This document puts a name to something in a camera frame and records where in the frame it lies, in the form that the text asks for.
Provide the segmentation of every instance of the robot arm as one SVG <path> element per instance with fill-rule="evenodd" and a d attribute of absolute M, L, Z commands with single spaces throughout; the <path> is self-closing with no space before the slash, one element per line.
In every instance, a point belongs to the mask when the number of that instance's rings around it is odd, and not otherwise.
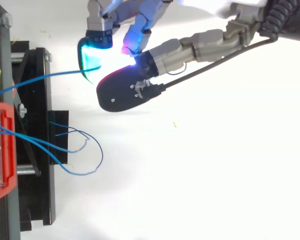
<path fill-rule="evenodd" d="M 159 96 L 168 87 L 216 67 L 255 47 L 273 43 L 279 36 L 300 40 L 300 0 L 178 0 L 219 17 L 237 15 L 226 31 L 213 29 L 192 37 L 171 39 L 149 51 L 150 28 L 164 14 L 172 0 L 90 0 L 87 37 L 91 46 L 112 47 L 112 34 L 124 20 L 136 16 L 124 38 L 123 53 L 134 56 L 135 65 L 105 77 L 97 86 L 100 106 L 121 112 Z M 265 40 L 249 46 L 255 33 Z M 213 62 L 168 84 L 152 84 L 150 79 L 180 69 L 184 64 Z"/>
<path fill-rule="evenodd" d="M 229 6 L 230 10 L 237 17 L 228 22 L 225 32 L 214 29 L 171 39 L 137 55 L 135 65 L 105 77 L 96 90 L 100 106 L 109 112 L 121 112 L 144 104 L 175 84 L 250 49 L 275 42 L 278 36 L 287 33 L 287 26 L 294 26 L 294 32 L 298 29 L 299 35 L 294 34 L 294 39 L 300 39 L 300 0 L 273 0 L 266 7 L 235 3 Z M 249 46 L 256 32 L 269 39 Z M 152 78 L 180 69 L 191 61 L 213 63 L 167 84 L 151 83 Z"/>
<path fill-rule="evenodd" d="M 136 55 L 146 47 L 151 28 L 163 16 L 173 0 L 89 0 L 87 45 L 97 49 L 111 48 L 112 35 L 125 20 L 135 17 L 125 38 L 122 52 Z"/>

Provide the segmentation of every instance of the gray metal bar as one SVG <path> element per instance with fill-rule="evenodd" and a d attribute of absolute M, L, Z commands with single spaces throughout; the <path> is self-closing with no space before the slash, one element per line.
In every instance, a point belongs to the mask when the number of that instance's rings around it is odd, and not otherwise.
<path fill-rule="evenodd" d="M 24 52 L 13 52 L 11 53 L 11 62 L 13 64 L 19 64 L 22 62 L 22 59 L 24 58 L 25 53 Z"/>
<path fill-rule="evenodd" d="M 36 171 L 32 165 L 18 165 L 16 166 L 16 173 L 18 175 L 34 175 Z"/>
<path fill-rule="evenodd" d="M 0 28 L 0 60 L 1 60 L 1 89 L 11 87 L 13 84 L 12 65 L 11 65 L 11 43 L 10 29 L 4 26 Z M 12 91 L 5 92 L 2 95 L 2 101 L 14 105 Z M 20 240 L 20 213 L 19 213 L 19 193 L 17 186 L 6 196 L 7 203 L 7 221 L 9 240 Z"/>

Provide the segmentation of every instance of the bolt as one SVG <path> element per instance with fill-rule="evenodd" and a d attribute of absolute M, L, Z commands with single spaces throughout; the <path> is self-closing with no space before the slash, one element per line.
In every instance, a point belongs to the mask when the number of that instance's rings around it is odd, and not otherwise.
<path fill-rule="evenodd" d="M 27 112 L 28 110 L 25 108 L 25 105 L 23 105 L 22 103 L 19 104 L 19 115 L 22 119 L 25 117 Z"/>
<path fill-rule="evenodd" d="M 0 23 L 7 29 L 11 28 L 14 24 L 11 14 L 5 12 L 0 19 Z"/>
<path fill-rule="evenodd" d="M 289 33 L 293 34 L 296 32 L 296 29 L 294 27 L 290 27 L 288 31 L 289 31 Z"/>
<path fill-rule="evenodd" d="M 46 54 L 45 54 L 45 60 L 46 60 L 48 63 L 52 63 L 52 55 L 51 55 L 51 53 L 46 53 Z"/>

